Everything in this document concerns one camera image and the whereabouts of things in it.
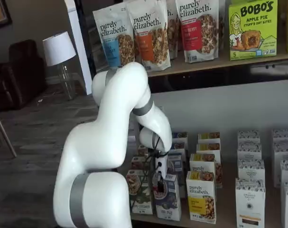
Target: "gray band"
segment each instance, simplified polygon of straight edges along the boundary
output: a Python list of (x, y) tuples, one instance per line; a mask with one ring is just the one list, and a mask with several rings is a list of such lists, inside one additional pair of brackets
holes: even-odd
[(106, 74), (105, 86), (109, 83), (110, 79), (115, 75), (116, 70), (110, 69)]
[(145, 115), (147, 112), (150, 111), (150, 109), (152, 108), (152, 105), (153, 105), (153, 100), (150, 98), (147, 104), (145, 104), (141, 108), (134, 108), (132, 112), (137, 116)]
[(88, 173), (78, 175), (73, 181), (70, 192), (70, 215), (78, 228), (89, 228), (83, 212), (83, 193), (88, 176)]

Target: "product label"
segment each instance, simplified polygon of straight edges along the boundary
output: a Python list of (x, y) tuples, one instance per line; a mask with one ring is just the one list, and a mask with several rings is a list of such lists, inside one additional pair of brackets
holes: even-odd
[(192, 213), (198, 213), (201, 215), (206, 214), (206, 202), (205, 199), (188, 197), (189, 211)]

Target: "white lampshade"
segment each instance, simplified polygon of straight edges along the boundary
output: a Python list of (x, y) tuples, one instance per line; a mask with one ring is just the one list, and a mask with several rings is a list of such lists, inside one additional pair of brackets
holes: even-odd
[(54, 66), (76, 55), (68, 32), (59, 33), (43, 40), (47, 66)]

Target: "food illustration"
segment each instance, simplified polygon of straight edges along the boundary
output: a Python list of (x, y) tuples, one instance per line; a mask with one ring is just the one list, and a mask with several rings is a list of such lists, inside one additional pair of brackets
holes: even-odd
[(217, 46), (217, 34), (218, 29), (216, 27), (216, 21), (212, 15), (202, 15), (198, 18), (201, 21), (201, 33), (202, 33), (202, 49), (201, 53), (209, 54)]
[(151, 31), (152, 33), (152, 48), (153, 60), (155, 64), (161, 64), (167, 60), (168, 56), (168, 40), (167, 40), (167, 24), (165, 23), (164, 29), (158, 28)]
[(134, 61), (134, 42), (133, 38), (129, 35), (120, 34), (117, 36), (119, 42), (120, 60), (121, 65)]

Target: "brown leather chair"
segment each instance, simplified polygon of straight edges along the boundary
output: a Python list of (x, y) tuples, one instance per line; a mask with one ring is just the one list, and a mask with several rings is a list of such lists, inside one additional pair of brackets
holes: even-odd
[(45, 89), (45, 64), (35, 41), (12, 44), (9, 62), (0, 64), (0, 110), (20, 109)]

